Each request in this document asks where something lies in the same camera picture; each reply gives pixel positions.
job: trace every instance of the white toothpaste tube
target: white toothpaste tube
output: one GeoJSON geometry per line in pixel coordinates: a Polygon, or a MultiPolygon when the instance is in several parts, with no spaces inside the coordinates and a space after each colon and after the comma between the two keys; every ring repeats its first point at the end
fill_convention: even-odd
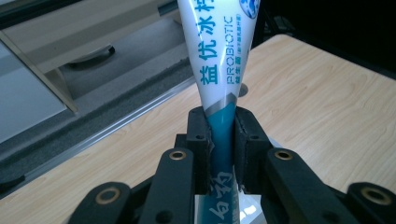
{"type": "Polygon", "coordinates": [[[239,223],[233,120],[260,0],[177,0],[190,62],[212,129],[211,192],[198,223],[239,223]]]}

